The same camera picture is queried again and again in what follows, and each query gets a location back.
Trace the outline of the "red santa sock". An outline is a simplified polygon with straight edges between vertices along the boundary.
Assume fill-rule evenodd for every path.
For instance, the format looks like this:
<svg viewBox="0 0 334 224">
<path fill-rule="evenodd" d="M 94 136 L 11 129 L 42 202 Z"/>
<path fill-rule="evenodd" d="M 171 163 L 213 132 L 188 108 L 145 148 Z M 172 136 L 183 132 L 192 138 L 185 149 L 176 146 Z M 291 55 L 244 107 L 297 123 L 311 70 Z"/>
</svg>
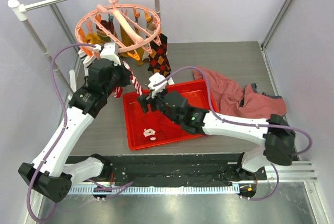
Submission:
<svg viewBox="0 0 334 224">
<path fill-rule="evenodd" d="M 144 140 L 158 142 L 166 139 L 162 129 L 155 121 L 143 121 L 142 125 L 141 133 Z"/>
</svg>

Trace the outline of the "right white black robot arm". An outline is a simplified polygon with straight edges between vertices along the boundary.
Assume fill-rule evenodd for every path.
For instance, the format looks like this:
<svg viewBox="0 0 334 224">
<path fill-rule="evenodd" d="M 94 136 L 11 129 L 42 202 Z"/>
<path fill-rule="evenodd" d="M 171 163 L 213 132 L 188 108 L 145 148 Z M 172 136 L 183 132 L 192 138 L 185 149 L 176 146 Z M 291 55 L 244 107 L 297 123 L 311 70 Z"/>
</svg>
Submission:
<svg viewBox="0 0 334 224">
<path fill-rule="evenodd" d="M 270 119 L 222 115 L 190 105 L 176 91 L 141 95 L 137 101 L 143 113 L 159 111 L 189 134 L 222 135 L 256 143 L 257 148 L 239 158 L 235 172 L 240 179 L 249 179 L 261 167 L 271 163 L 279 166 L 292 164 L 295 131 L 279 115 L 273 114 Z"/>
</svg>

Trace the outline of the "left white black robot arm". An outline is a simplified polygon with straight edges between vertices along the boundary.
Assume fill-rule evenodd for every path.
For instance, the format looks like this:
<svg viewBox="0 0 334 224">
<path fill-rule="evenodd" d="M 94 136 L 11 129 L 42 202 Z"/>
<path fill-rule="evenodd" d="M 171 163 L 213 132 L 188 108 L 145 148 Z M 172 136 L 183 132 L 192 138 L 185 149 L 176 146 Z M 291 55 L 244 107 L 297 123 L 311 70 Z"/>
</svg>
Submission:
<svg viewBox="0 0 334 224">
<path fill-rule="evenodd" d="M 73 94 L 63 121 L 48 144 L 32 163 L 22 163 L 18 169 L 29 191 L 35 190 L 58 203 L 73 185 L 91 178 L 101 182 L 110 178 L 111 162 L 101 155 L 93 154 L 68 166 L 65 163 L 79 137 L 107 104 L 108 97 L 116 88 L 129 85 L 131 76 L 125 62 L 117 65 L 101 58 L 91 63 L 84 85 Z"/>
</svg>

